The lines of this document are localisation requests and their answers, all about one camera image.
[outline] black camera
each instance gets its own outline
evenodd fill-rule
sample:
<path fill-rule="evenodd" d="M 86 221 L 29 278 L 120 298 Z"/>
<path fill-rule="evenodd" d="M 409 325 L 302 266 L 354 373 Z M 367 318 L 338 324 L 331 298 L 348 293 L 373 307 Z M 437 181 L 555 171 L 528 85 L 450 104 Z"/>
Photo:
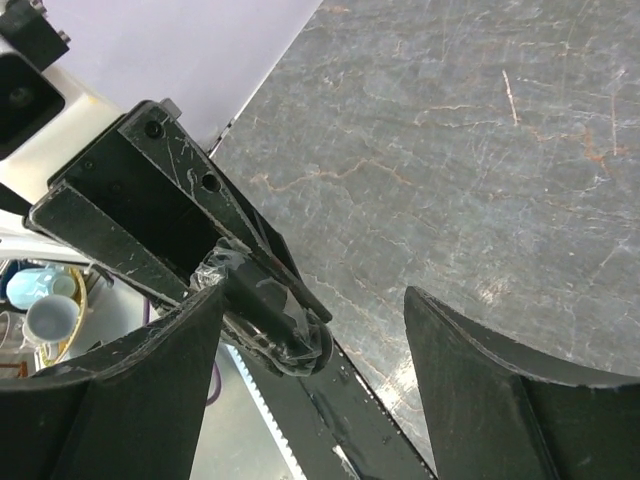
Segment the black camera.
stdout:
<path fill-rule="evenodd" d="M 19 53 L 0 53 L 0 160 L 64 109 L 60 93 Z"/>

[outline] screw hole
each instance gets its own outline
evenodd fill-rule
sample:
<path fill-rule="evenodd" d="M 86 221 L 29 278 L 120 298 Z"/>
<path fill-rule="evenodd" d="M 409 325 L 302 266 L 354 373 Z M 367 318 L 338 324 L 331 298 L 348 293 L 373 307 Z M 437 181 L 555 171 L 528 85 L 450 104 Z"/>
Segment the screw hole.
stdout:
<path fill-rule="evenodd" d="M 164 129 L 158 122 L 151 120 L 144 126 L 144 133 L 149 138 L 160 138 L 164 134 Z"/>
<path fill-rule="evenodd" d="M 213 193 L 220 191 L 221 187 L 220 182 L 212 173 L 207 173 L 204 177 L 202 177 L 202 186 L 205 188 L 205 190 Z"/>

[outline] black screw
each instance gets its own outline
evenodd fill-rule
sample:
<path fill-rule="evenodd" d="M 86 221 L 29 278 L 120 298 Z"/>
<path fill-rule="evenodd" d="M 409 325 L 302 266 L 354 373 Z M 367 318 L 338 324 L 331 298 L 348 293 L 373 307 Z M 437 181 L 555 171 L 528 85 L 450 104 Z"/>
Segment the black screw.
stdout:
<path fill-rule="evenodd" d="M 150 120 L 144 126 L 144 133 L 146 133 L 149 138 L 160 138 L 164 134 L 164 129 L 160 123 L 155 120 Z"/>
<path fill-rule="evenodd" d="M 202 186 L 205 188 L 205 190 L 212 193 L 219 192 L 220 188 L 222 187 L 213 173 L 207 173 L 204 177 L 202 177 Z"/>
<path fill-rule="evenodd" d="M 109 191 L 114 195 L 117 195 L 122 192 L 122 185 L 120 185 L 118 182 L 114 182 L 109 186 Z"/>

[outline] gray marble countertop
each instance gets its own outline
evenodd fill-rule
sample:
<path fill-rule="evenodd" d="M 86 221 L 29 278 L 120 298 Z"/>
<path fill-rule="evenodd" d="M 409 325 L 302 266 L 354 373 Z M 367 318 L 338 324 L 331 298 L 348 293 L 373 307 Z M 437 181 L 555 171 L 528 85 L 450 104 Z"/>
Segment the gray marble countertop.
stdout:
<path fill-rule="evenodd" d="M 640 373 L 640 4 L 327 0 L 214 160 L 433 465 L 407 285 Z"/>

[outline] gold tray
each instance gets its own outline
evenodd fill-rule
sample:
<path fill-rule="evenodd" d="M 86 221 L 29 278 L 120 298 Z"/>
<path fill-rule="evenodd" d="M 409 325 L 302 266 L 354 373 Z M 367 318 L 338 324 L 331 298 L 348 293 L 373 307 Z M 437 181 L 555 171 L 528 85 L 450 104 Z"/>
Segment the gold tray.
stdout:
<path fill-rule="evenodd" d="M 49 360 L 46 352 L 46 348 L 43 346 L 38 347 L 38 355 L 40 356 L 40 361 L 45 367 L 50 367 L 58 363 L 62 357 L 66 355 L 69 351 L 69 347 L 78 336 L 78 332 L 82 328 L 82 324 L 84 323 L 84 318 L 87 314 L 87 285 L 84 282 L 84 278 L 82 278 L 82 272 L 77 268 L 66 268 L 67 272 L 73 276 L 73 279 L 76 281 L 78 285 L 78 289 L 73 297 L 71 297 L 80 307 L 80 313 L 78 313 L 78 319 L 76 320 L 76 326 L 73 328 L 73 332 L 71 336 L 63 342 L 58 343 L 58 356 Z"/>

